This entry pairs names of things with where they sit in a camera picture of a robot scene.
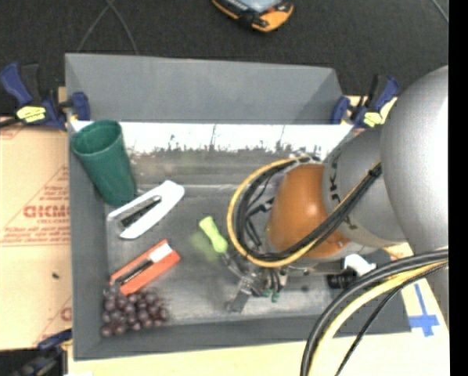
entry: green cup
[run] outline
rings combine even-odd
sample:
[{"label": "green cup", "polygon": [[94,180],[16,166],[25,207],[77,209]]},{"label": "green cup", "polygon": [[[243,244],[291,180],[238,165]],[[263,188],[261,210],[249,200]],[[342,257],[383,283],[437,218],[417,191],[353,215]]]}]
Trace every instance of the green cup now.
[{"label": "green cup", "polygon": [[107,204],[117,207],[135,199],[135,180],[118,122],[94,121],[77,132],[70,145]]}]

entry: blue clamp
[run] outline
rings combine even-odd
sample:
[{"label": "blue clamp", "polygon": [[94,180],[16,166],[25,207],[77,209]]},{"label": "blue clamp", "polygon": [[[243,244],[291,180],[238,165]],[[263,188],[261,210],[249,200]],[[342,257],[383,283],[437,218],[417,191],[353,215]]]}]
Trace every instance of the blue clamp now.
[{"label": "blue clamp", "polygon": [[21,67],[18,62],[8,64],[0,73],[5,90],[18,101],[16,116],[26,125],[66,129],[64,107],[74,107],[79,120],[89,120],[91,111],[88,98],[83,92],[74,93],[67,102],[57,103],[50,92],[41,97],[38,88],[38,65]]},{"label": "blue clamp", "polygon": [[390,75],[376,76],[368,94],[368,99],[357,106],[352,106],[351,101],[341,96],[333,108],[330,124],[340,124],[346,121],[353,128],[371,128],[382,122],[380,111],[386,103],[390,102],[398,93],[399,84]]},{"label": "blue clamp", "polygon": [[72,339],[72,329],[61,331],[38,344],[39,355],[25,363],[19,370],[10,376],[40,376],[53,369],[65,351],[60,346],[63,342]]}]

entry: blue tape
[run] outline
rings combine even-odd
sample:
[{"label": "blue tape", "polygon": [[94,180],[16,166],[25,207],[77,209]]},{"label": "blue tape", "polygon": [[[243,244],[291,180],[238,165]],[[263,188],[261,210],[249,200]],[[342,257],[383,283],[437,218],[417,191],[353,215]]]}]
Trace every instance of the blue tape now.
[{"label": "blue tape", "polygon": [[418,284],[415,284],[415,292],[417,298],[419,299],[420,308],[422,308],[422,315],[408,316],[408,322],[411,328],[422,328],[424,337],[430,337],[431,335],[434,335],[432,327],[439,326],[439,321],[437,320],[436,315],[429,315],[427,313],[427,309],[422,299],[422,291],[420,290],[420,286]]}]

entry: yellow cable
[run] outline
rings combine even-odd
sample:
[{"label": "yellow cable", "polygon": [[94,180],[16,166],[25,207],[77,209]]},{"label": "yellow cable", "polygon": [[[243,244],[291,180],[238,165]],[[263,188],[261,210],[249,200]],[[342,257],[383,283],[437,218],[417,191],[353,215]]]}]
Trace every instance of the yellow cable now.
[{"label": "yellow cable", "polygon": [[349,318],[349,316],[354,314],[359,308],[361,308],[364,304],[370,302],[372,299],[375,299],[376,297],[400,286],[405,281],[415,276],[418,276],[419,274],[422,274],[426,272],[427,270],[432,269],[436,266],[439,266],[445,262],[447,261],[432,263],[430,265],[426,265],[419,269],[409,270],[407,272],[399,273],[396,276],[392,276],[388,278],[387,281],[384,281],[382,284],[372,288],[371,290],[368,290],[366,293],[364,293],[363,295],[360,295],[354,301],[352,301],[349,305],[347,305],[344,308],[344,310],[335,317],[333,322],[329,324],[325,332],[322,334],[322,337],[318,340],[318,344],[316,346],[316,350],[314,352],[314,355],[312,357],[311,364],[309,367],[309,374],[313,374],[314,363],[318,363],[319,356],[322,355],[322,351],[324,350],[324,347],[329,342],[329,340],[333,338],[333,336],[336,334],[338,329],[340,329],[340,326],[342,326],[342,324]]},{"label": "yellow cable", "polygon": [[[315,242],[318,240],[317,238],[310,242],[309,244],[305,245],[304,247],[300,248],[298,251],[295,251],[292,255],[289,255],[287,258],[282,258],[280,260],[276,260],[274,262],[270,261],[265,261],[261,260],[259,258],[255,258],[254,256],[251,256],[246,249],[241,245],[241,243],[238,241],[236,237],[236,233],[234,232],[234,226],[233,226],[233,217],[234,217],[234,208],[236,206],[236,202],[243,192],[243,190],[246,188],[248,184],[250,184],[252,181],[254,181],[256,178],[258,178],[260,175],[265,173],[266,171],[270,170],[271,168],[278,167],[280,165],[284,165],[287,163],[290,163],[295,160],[299,160],[299,157],[296,158],[289,158],[289,159],[282,159],[279,161],[274,161],[270,164],[267,164],[258,170],[252,172],[237,188],[236,192],[232,195],[231,201],[229,203],[229,207],[227,209],[227,232],[229,233],[229,238],[234,245],[234,247],[237,249],[237,251],[244,256],[247,260],[250,262],[254,263],[257,266],[261,267],[280,267],[280,266],[287,266],[292,262],[295,262],[299,258],[301,258],[303,255],[305,255],[308,251],[310,251],[313,247]],[[357,189],[358,184],[354,188],[352,188],[351,191],[345,196],[345,198],[335,207],[334,211],[338,210],[342,204],[348,199],[348,197]]]}]

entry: orange plastic object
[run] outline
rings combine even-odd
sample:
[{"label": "orange plastic object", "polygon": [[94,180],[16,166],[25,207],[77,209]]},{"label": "orange plastic object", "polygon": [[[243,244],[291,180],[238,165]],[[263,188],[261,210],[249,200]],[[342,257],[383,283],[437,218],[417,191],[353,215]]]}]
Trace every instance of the orange plastic object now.
[{"label": "orange plastic object", "polygon": [[[322,201],[322,164],[303,164],[289,171],[275,195],[267,224],[268,238],[284,251],[307,236],[328,217]],[[305,258],[325,258],[343,249],[349,240],[335,230]]]},{"label": "orange plastic object", "polygon": [[110,277],[110,284],[119,284],[122,279],[119,289],[124,295],[129,295],[179,261],[180,256],[177,251],[170,247],[167,240],[162,240],[115,272]]}]

